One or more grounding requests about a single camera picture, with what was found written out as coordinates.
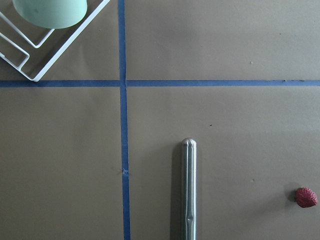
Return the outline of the mint green cup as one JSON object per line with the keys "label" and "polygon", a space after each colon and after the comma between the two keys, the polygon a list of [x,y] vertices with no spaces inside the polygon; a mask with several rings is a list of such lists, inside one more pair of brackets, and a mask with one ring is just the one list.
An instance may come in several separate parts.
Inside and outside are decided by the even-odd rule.
{"label": "mint green cup", "polygon": [[86,0],[14,0],[17,13],[31,24],[47,29],[64,29],[86,15]]}

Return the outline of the red strawberry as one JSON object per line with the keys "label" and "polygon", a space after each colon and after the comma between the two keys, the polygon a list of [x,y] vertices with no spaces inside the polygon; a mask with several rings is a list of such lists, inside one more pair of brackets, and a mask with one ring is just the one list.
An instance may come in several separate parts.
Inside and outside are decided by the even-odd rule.
{"label": "red strawberry", "polygon": [[295,191],[295,201],[301,208],[310,208],[318,204],[318,197],[310,188],[300,187]]}

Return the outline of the steel muddler with black tip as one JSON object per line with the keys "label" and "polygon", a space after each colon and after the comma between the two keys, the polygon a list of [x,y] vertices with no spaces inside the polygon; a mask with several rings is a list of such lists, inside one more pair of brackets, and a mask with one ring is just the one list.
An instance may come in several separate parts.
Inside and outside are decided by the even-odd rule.
{"label": "steel muddler with black tip", "polygon": [[181,238],[197,239],[197,143],[186,138],[181,146]]}

